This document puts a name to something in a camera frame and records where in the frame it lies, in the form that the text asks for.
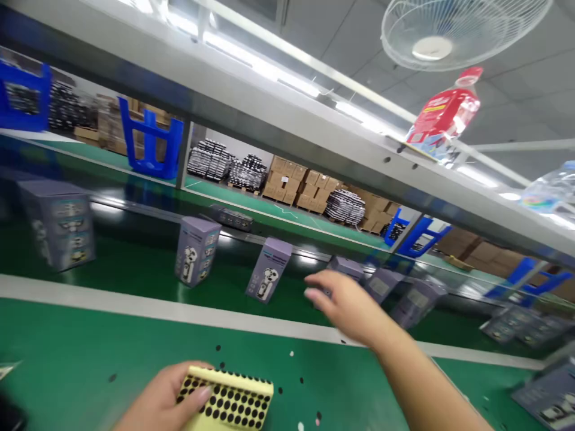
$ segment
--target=hand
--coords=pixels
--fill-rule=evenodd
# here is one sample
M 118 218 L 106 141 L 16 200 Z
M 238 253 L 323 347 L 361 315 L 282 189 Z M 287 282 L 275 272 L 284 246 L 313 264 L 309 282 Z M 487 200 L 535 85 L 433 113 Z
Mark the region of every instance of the hand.
M 175 403 L 190 365 L 214 368 L 197 361 L 164 368 L 124 413 L 114 431 L 180 431 L 211 396 L 211 387 L 204 386 Z
M 324 270 L 308 275 L 305 282 L 331 292 L 331 300 L 319 289 L 306 289 L 304 295 L 349 338 L 370 348 L 392 320 L 377 302 L 352 278 Z

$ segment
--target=pallet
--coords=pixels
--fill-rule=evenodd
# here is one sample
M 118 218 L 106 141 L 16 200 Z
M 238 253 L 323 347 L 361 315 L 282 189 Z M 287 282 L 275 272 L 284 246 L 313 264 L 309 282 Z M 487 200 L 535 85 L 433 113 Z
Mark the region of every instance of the pallet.
M 241 189 L 242 192 L 253 193 L 254 196 L 259 196 L 259 190 L 248 190 L 246 187 L 236 186 L 234 183 L 228 183 L 228 187 Z

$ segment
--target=blue stool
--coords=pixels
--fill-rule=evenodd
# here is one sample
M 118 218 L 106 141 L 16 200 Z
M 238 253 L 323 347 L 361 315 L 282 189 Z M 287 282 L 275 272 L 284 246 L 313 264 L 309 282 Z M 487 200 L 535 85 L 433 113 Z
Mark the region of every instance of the blue stool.
M 387 245 L 393 245 L 395 242 L 395 240 L 391 238 L 391 233 L 394 229 L 395 223 L 401 223 L 406 226 L 409 225 L 409 220 L 403 220 L 400 218 L 400 214 L 401 208 L 399 208 L 395 213 L 391 223 L 389 224 L 388 231 L 385 233 L 385 243 Z M 428 229 L 431 223 L 433 223 L 433 218 L 424 217 L 409 233 L 409 235 L 407 235 L 404 243 L 400 246 L 400 248 L 397 249 L 397 253 L 407 257 L 423 256 L 431 247 L 435 245 L 435 243 L 437 243 L 437 241 L 442 239 L 452 229 L 451 226 L 448 226 L 441 232 L 434 232 L 433 230 Z M 423 234 L 431 236 L 432 239 L 427 244 L 425 244 L 421 250 L 414 250 L 413 246 Z
M 14 66 L 0 62 L 0 128 L 42 132 L 48 128 L 50 111 L 50 85 L 52 73 L 50 66 L 42 64 L 42 76 L 36 76 Z M 32 90 L 38 90 L 38 114 L 30 115 L 17 111 L 10 106 L 6 83 L 18 84 Z
M 128 101 L 118 97 L 120 101 L 120 113 L 122 114 L 122 126 L 126 140 L 126 152 L 128 162 L 136 172 L 152 177 L 173 180 L 178 174 L 178 153 L 180 151 L 181 137 L 184 133 L 184 123 L 171 119 L 170 130 L 165 131 L 156 125 L 156 113 L 144 110 L 144 122 L 138 122 L 130 118 Z M 137 160 L 134 147 L 134 130 L 144 134 L 144 159 Z M 156 139 L 166 140 L 166 156 L 164 162 L 156 159 Z
M 535 268 L 536 264 L 537 264 L 537 260 L 532 259 L 530 257 L 524 258 L 521 261 L 521 263 L 519 265 L 517 265 L 517 268 L 515 268 L 515 271 L 513 271 L 513 273 L 507 278 L 507 281 L 511 285 L 516 284 L 519 280 L 521 280 L 521 278 L 523 278 L 525 276 L 525 274 L 527 274 L 529 271 L 531 271 L 533 268 Z M 556 287 L 559 287 L 564 281 L 569 280 L 573 276 L 573 274 L 571 272 L 567 272 L 567 271 L 560 272 L 559 274 L 550 274 L 550 273 L 545 272 L 545 271 L 539 271 L 539 274 L 547 277 L 548 280 L 539 287 L 533 286 L 531 284 L 523 285 L 521 287 L 521 289 L 519 290 L 519 292 L 528 293 L 528 295 L 525 295 L 523 297 L 523 299 L 521 300 L 521 303 L 520 303 L 521 306 L 531 307 L 533 305 L 533 303 L 535 302 L 537 296 L 540 296 L 542 293 L 547 293 L 547 292 L 552 291 Z M 496 286 L 493 289 L 491 289 L 489 292 L 487 292 L 485 294 L 485 297 L 486 298 L 498 298 L 507 291 L 508 291 L 508 289 L 505 289 L 504 287 Z

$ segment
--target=red bottle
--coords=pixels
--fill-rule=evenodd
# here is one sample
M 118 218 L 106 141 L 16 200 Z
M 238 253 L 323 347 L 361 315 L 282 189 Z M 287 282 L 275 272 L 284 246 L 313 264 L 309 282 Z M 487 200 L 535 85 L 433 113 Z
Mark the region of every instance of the red bottle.
M 405 141 L 436 159 L 445 157 L 451 141 L 465 130 L 479 110 L 481 102 L 474 84 L 481 73 L 481 67 L 469 68 L 453 87 L 433 96 L 409 129 Z

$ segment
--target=ceiling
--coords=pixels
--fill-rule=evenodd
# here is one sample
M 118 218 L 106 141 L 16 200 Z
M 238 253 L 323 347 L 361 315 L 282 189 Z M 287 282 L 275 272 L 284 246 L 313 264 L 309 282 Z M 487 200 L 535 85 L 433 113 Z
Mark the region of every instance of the ceiling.
M 266 4 L 269 10 L 277 10 L 275 20 L 250 8 L 248 0 L 222 2 L 414 114 L 429 97 L 452 86 L 461 72 L 416 72 L 394 64 L 380 41 L 387 0 L 253 1 L 259 8 Z M 231 23 L 220 20 L 219 26 L 381 118 L 406 129 L 410 126 Z M 476 89 L 482 106 L 462 136 L 466 144 L 575 137 L 575 0 L 556 1 L 531 33 L 480 65 L 484 73 Z M 505 158 L 504 153 L 488 156 Z M 528 178 L 538 174 L 508 159 L 509 167 L 518 173 L 523 171 Z

